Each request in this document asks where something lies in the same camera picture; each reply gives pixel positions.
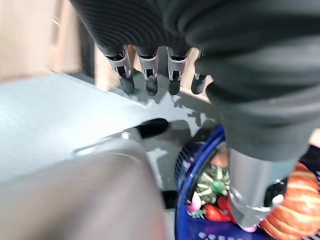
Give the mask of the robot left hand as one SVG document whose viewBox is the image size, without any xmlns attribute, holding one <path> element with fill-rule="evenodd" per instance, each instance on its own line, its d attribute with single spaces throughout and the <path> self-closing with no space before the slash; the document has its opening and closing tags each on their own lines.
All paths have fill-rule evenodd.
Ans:
<svg viewBox="0 0 320 240">
<path fill-rule="evenodd" d="M 320 124 L 317 0 L 74 0 L 108 56 L 124 45 L 193 47 L 229 148 L 232 214 L 243 227 L 283 201 L 281 185 Z"/>
</svg>

